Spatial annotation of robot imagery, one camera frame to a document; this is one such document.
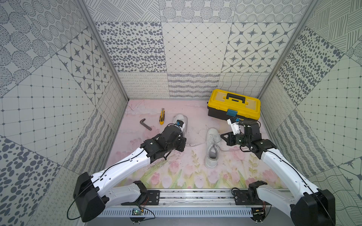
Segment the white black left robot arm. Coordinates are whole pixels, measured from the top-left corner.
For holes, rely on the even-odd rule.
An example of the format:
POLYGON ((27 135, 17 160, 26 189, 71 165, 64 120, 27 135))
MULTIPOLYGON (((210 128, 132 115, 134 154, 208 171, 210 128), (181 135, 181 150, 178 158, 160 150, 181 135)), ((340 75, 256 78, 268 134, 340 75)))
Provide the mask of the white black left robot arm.
POLYGON ((148 200, 148 190, 139 180, 128 186, 115 188, 135 171, 152 164, 158 159, 167 159, 173 151, 183 152, 186 145, 186 121, 177 120, 168 124, 164 131, 145 140, 133 153, 108 167, 90 175, 81 174, 74 189, 74 201, 82 222, 99 216, 107 207, 135 205, 140 207, 148 200))

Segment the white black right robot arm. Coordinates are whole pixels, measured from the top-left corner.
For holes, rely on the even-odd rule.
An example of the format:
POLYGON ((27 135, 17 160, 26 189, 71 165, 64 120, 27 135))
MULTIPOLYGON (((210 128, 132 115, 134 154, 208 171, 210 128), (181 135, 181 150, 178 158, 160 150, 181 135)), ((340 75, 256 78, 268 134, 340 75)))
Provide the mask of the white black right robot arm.
POLYGON ((247 197, 251 203, 265 203, 289 216, 296 226, 336 225, 335 197, 327 189, 322 190, 303 176, 281 154, 277 146, 263 139, 256 120, 230 118, 232 131, 221 134, 228 146, 247 147, 281 179, 290 195, 272 188, 264 181, 248 186, 247 197))

